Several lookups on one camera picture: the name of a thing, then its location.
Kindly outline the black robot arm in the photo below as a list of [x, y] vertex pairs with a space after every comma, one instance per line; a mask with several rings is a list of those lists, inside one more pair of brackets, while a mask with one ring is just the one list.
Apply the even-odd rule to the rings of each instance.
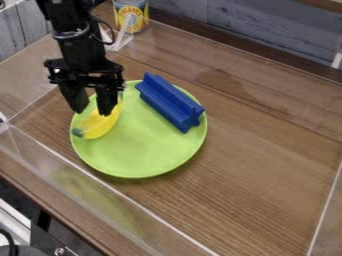
[[91, 9], [104, 0], [36, 0], [52, 26], [61, 58], [47, 59], [48, 79], [56, 84], [72, 111], [80, 114], [88, 104], [87, 88], [96, 92], [99, 114], [108, 116], [124, 90], [124, 68], [105, 57], [105, 42]]

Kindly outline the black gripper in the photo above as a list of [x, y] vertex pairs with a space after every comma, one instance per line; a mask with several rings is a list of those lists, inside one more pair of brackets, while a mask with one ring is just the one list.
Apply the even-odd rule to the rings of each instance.
[[80, 114], [89, 100], [84, 87], [96, 87], [99, 114], [108, 116], [117, 104], [117, 91], [124, 88], [123, 66], [105, 57], [109, 41], [99, 31], [53, 32], [61, 56], [47, 59], [49, 81], [59, 89], [72, 111]]

